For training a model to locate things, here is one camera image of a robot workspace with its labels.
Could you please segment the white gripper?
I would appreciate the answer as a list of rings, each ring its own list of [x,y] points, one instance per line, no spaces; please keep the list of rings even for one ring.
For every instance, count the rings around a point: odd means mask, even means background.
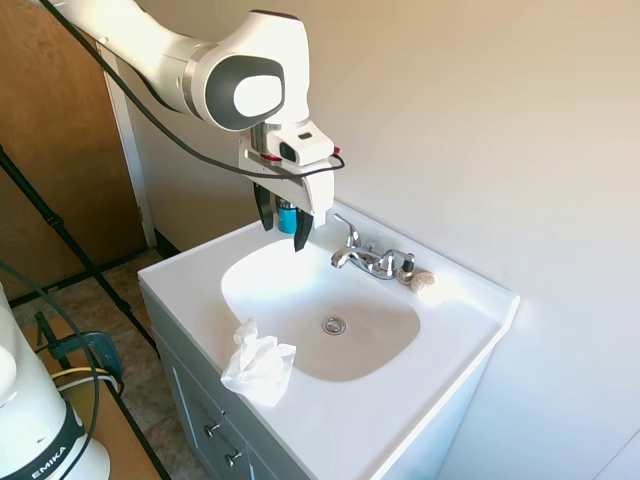
[[[308,173],[308,176],[294,179],[267,179],[250,176],[254,181],[253,191],[261,224],[265,231],[274,227],[272,193],[298,207],[296,209],[296,230],[294,250],[304,249],[312,228],[318,229],[326,222],[326,215],[333,207],[334,173],[332,171],[314,173],[330,168],[329,159],[298,166],[283,160],[264,160],[249,144],[238,148],[238,167],[250,173],[267,176]]]

